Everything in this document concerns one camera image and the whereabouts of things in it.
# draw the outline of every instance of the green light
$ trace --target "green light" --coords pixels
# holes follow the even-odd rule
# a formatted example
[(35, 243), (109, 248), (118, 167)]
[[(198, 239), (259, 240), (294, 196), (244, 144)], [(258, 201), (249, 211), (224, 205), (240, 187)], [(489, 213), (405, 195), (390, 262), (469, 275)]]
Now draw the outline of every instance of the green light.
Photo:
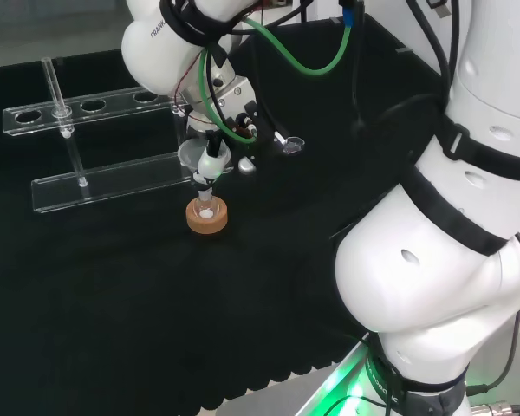
[(343, 377), (345, 374), (342, 370), (334, 371), (329, 378), (326, 380), (325, 383), (323, 383), (323, 389), (326, 391), (326, 393), (330, 393), (333, 391), (334, 388), (337, 387), (337, 385), (343, 380)]
[(362, 387), (358, 383), (354, 383), (348, 389), (348, 395), (353, 396), (347, 401), (344, 402), (341, 410), (336, 414), (336, 416), (351, 416), (356, 415), (356, 410), (361, 403), (361, 397), (363, 395)]

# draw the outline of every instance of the white robotic arm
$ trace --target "white robotic arm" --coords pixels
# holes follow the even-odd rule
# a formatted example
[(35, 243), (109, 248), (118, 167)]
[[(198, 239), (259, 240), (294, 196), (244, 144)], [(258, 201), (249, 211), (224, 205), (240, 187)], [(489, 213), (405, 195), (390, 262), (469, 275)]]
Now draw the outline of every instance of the white robotic arm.
[[(196, 0), (196, 6), (206, 16), (227, 22), (239, 11), (255, 3), (254, 0)], [(128, 0), (135, 21), (123, 36), (121, 51), (133, 78), (143, 87), (158, 95), (172, 95), (187, 69), (202, 48), (179, 37), (166, 23), (159, 8), (159, 0)], [(231, 36), (225, 36), (220, 45), (230, 52)], [(196, 65), (180, 86), (196, 84)]]
[[(254, 3), (195, 1), (205, 16), (220, 22)], [(204, 113), (196, 91), (198, 70), (192, 66), (202, 47), (172, 30), (158, 0), (128, 2), (135, 22), (126, 31), (122, 52), (133, 77), (156, 94), (173, 94), (185, 78), (181, 91)], [(447, 115), (491, 152), (520, 158), (520, 0), (472, 2), (471, 30)], [(222, 42), (229, 51), (231, 38)], [(224, 82), (240, 81), (230, 68), (218, 71), (221, 78), (226, 73)], [(254, 98), (250, 84), (243, 86), (232, 96), (237, 103), (228, 108), (232, 117)], [(433, 138), (416, 172), (462, 219), (506, 243), (520, 231), (520, 180), (455, 160), (461, 140), (465, 136), (459, 133), (444, 148)], [(205, 152), (202, 166), (212, 166), (207, 158)], [(217, 168), (203, 176), (216, 179), (220, 173)], [(420, 395), (424, 402), (441, 400), (446, 393), (431, 386), (454, 390), (485, 340), (520, 309), (520, 247), (513, 240), (493, 256), (486, 248), (469, 247), (465, 240), (473, 236), (458, 227), (447, 230), (443, 221), (431, 218), (431, 206), (414, 199), (404, 184), (393, 189), (341, 244), (336, 276), (352, 315), (380, 333), (388, 361), (430, 390)], [(381, 398), (376, 387), (363, 391), (372, 400)], [(460, 401), (454, 416), (470, 415), (467, 399)], [(366, 414), (384, 411), (372, 408)]]
[[(472, 4), (446, 111), (458, 131), (448, 146), (434, 137), (415, 166), (432, 191), (398, 185), (351, 230), (336, 261), (346, 306), (380, 333), (388, 361), (426, 400), (458, 385), (520, 309), (520, 0)], [(486, 238), (510, 241), (490, 256), (498, 249), (473, 244)], [(371, 386), (364, 392), (379, 396)], [(464, 399), (454, 416), (470, 414)]]

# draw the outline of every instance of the black table surface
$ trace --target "black table surface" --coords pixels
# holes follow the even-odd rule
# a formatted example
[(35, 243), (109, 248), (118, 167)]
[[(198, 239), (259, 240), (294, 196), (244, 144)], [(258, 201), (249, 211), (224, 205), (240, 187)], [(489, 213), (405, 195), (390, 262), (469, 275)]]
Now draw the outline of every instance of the black table surface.
[[(332, 59), (342, 26), (280, 28), (304, 64)], [(50, 214), (32, 211), (30, 181), (69, 172), (57, 132), (9, 137), (6, 107), (48, 101), (40, 62), (0, 68), (0, 415), (196, 415), (224, 398), (338, 361), (362, 334), (335, 291), (329, 237), (397, 183), (431, 138), (432, 106), (351, 131), (352, 48), (327, 77), (293, 72), (258, 42), (272, 111), (306, 141), (253, 178), (234, 172), (218, 195), (230, 223), (216, 237), (185, 223), (189, 185)], [(374, 120), (437, 76), (368, 19), (362, 115)], [(257, 84), (247, 42), (232, 57)], [(66, 97), (128, 88), (120, 51), (56, 62)], [(170, 152), (168, 113), (78, 127), (85, 167)]]

